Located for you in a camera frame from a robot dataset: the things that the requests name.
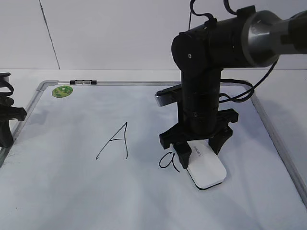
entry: white object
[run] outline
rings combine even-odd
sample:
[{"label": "white object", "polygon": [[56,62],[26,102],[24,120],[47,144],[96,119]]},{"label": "white object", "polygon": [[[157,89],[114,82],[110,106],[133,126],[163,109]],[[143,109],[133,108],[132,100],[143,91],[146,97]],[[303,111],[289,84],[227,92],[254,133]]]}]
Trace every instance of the white object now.
[{"label": "white object", "polygon": [[204,190],[223,182],[227,175],[226,169],[207,141],[194,140],[188,143],[192,153],[187,170],[195,185]]}]

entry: black marker writing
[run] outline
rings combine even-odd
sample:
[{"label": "black marker writing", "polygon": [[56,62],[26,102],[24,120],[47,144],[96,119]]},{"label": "black marker writing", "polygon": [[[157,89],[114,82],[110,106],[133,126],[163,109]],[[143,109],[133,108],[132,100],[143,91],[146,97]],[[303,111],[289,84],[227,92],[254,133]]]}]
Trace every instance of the black marker writing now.
[{"label": "black marker writing", "polygon": [[[162,166],[162,165],[161,165],[161,162],[163,161],[164,157],[166,157],[168,154],[173,154],[172,159],[171,159],[171,161],[170,161],[166,166]],[[161,160],[159,161],[159,166],[160,166],[160,168],[165,169],[166,167],[168,167],[168,166],[172,163],[173,166],[174,166],[174,168],[176,169],[176,171],[179,173],[180,171],[176,168],[176,166],[175,166],[175,164],[174,164],[174,157],[175,157],[175,153],[168,152],[167,154],[165,154],[165,155],[161,158]]]},{"label": "black marker writing", "polygon": [[99,155],[101,154],[102,150],[104,150],[104,148],[108,145],[109,142],[113,141],[113,140],[124,140],[125,141],[125,146],[126,146],[126,159],[128,158],[128,148],[127,148],[127,141],[126,141],[126,130],[127,130],[127,126],[128,126],[128,122],[126,122],[114,135],[113,137],[116,136],[117,133],[120,132],[120,130],[123,129],[123,127],[125,127],[125,130],[124,130],[124,139],[113,139],[113,137],[111,137],[111,139],[102,147],[102,149],[100,150],[100,152],[98,153],[97,157],[96,157],[96,160],[99,158]]}]

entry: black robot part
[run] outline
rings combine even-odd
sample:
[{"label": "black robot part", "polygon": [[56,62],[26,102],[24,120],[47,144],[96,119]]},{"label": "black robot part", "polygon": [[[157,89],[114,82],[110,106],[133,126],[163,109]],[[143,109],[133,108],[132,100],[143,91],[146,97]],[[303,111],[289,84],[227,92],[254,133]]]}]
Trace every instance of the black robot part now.
[{"label": "black robot part", "polygon": [[156,94],[161,106],[177,102],[178,123],[160,134],[160,142],[164,149],[173,145],[184,168],[191,154],[188,141],[208,139],[218,154],[232,136],[228,123],[237,122],[238,113],[218,111],[224,68],[274,67],[280,54],[307,52],[307,12],[281,20],[270,11],[256,12],[249,6],[220,22],[211,14],[202,15],[209,20],[181,32],[172,43],[181,85]]}]

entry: black clamp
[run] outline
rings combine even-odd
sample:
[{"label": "black clamp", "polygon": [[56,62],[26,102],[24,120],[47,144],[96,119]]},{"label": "black clamp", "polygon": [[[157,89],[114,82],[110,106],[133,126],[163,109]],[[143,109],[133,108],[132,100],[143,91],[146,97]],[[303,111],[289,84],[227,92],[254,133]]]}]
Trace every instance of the black clamp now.
[{"label": "black clamp", "polygon": [[5,148],[13,144],[9,120],[17,119],[18,121],[24,121],[27,115],[24,108],[11,107],[14,104],[14,100],[8,96],[13,94],[14,88],[8,82],[10,75],[10,73],[0,73],[0,87],[10,90],[10,92],[0,92],[0,147]]}]

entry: whiteboard frame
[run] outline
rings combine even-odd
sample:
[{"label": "whiteboard frame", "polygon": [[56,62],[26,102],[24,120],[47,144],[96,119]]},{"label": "whiteboard frame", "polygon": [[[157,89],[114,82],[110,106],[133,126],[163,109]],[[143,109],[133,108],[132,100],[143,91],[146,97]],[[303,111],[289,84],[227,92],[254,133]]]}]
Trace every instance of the whiteboard frame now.
[{"label": "whiteboard frame", "polygon": [[[138,86],[138,85],[155,85],[155,86],[170,86],[170,85],[178,85],[181,82],[179,81],[97,81],[96,85],[88,85],[88,84],[78,84],[78,86],[82,87],[82,86],[115,86],[115,85],[119,85],[119,86]],[[36,89],[35,94],[33,95],[30,103],[28,104],[28,106],[26,107],[26,112],[28,113],[26,119],[22,122],[18,122],[15,127],[12,129],[12,136],[13,139],[16,140],[21,132],[21,130],[23,129],[24,125],[26,124],[29,116],[31,116],[32,111],[34,110],[36,104],[38,103],[40,97],[42,96],[42,94],[44,93],[45,89],[49,86],[55,86],[55,85],[70,85],[69,81],[58,81],[58,80],[46,80],[43,81],[39,84],[38,88]],[[239,84],[235,84],[235,83],[221,83],[221,86],[236,86]],[[249,87],[247,85],[240,85],[240,86],[244,86],[244,88],[246,90],[249,89]],[[290,154],[289,154],[289,150],[287,149],[284,141],[282,140],[282,138],[280,137],[280,135],[278,134],[278,132],[276,131],[275,127],[273,126],[273,124],[271,123],[268,115],[266,114],[266,112],[264,111],[259,99],[257,98],[256,94],[254,93],[253,96],[251,97],[251,101],[256,109],[256,111],[258,112],[274,146],[276,147],[276,150],[280,156],[280,158],[282,159],[299,195],[302,198],[302,201],[304,203],[304,205],[307,207],[307,184],[305,184],[304,180],[302,179],[299,171],[297,170],[297,168],[295,167]],[[5,158],[7,157],[9,151],[11,148],[2,148],[0,150],[0,167],[2,166]]]}]

